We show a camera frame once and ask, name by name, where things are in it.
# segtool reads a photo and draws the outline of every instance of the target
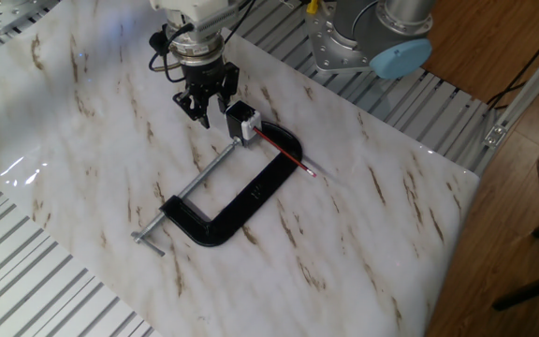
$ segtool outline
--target metal grating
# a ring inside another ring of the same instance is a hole
[[[0,192],[0,336],[161,335]]]

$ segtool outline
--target metal rod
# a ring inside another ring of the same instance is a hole
[[[203,182],[217,167],[220,165],[229,154],[231,154],[234,149],[240,144],[240,138],[235,137],[230,145],[228,145],[215,159],[213,159],[210,164],[205,167],[199,173],[195,179],[190,182],[184,189],[181,191],[181,193],[178,195],[178,198],[186,198],[201,182]],[[153,249],[159,256],[164,256],[166,253],[162,251],[161,249],[155,247],[152,243],[148,242],[144,237],[149,234],[152,230],[154,230],[157,226],[159,226],[164,220],[166,219],[166,215],[163,212],[160,212],[158,215],[155,216],[155,218],[147,225],[141,232],[132,232],[130,235],[134,238],[136,243],[145,243],[149,248]]]
[[[137,233],[137,232],[133,232],[132,233],[132,237],[135,238],[135,242],[136,243],[140,243],[140,241],[142,240],[142,238],[149,234],[150,231],[152,231],[156,226],[157,224],[159,224],[162,220],[164,220],[165,216],[162,212],[160,212],[157,216],[155,216],[155,218],[149,223],[149,225],[147,225],[143,230],[141,230],[141,232]]]
[[[189,183],[182,192],[178,195],[178,198],[186,198],[201,182],[210,175],[211,171],[215,169],[220,163],[226,159],[226,157],[234,151],[237,145],[240,144],[240,139],[235,137],[230,145],[228,145],[210,164],[197,175],[197,177]]]

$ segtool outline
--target metal bracket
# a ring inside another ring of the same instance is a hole
[[[54,4],[57,4],[56,0],[0,0],[0,35]]]
[[[488,146],[490,149],[496,149],[503,141],[504,136],[506,136],[507,132],[508,130],[506,129],[506,127],[501,125],[494,125],[486,135],[486,138],[484,139],[484,145]]]
[[[304,14],[317,69],[327,73],[370,70],[370,61],[357,48],[357,43],[342,37],[334,29],[335,10],[335,2],[320,2],[315,14]]]

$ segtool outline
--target red pen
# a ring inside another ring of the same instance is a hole
[[[317,174],[315,174],[315,172],[313,172],[312,170],[310,170],[309,168],[307,168],[303,163],[299,162],[295,157],[293,157],[292,155],[290,155],[288,152],[286,152],[283,148],[281,148],[278,144],[276,144],[275,142],[273,142],[268,136],[264,135],[261,130],[259,130],[258,128],[254,127],[253,130],[257,133],[257,135],[259,135],[262,139],[265,139],[268,141],[269,144],[273,145],[276,149],[280,150],[281,153],[283,153],[285,156],[288,157],[288,159],[292,160],[295,164],[299,165],[299,167],[301,169],[304,169],[307,171],[307,173],[311,174],[312,177],[317,177]]]

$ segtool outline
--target white marble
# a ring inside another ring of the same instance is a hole
[[[165,257],[132,242],[230,142],[148,71],[163,20],[65,0],[0,48],[0,189],[165,336],[422,335],[478,178],[238,37],[238,97],[319,177],[295,172],[220,247],[170,222]],[[214,216],[275,154],[238,149],[191,199]]]

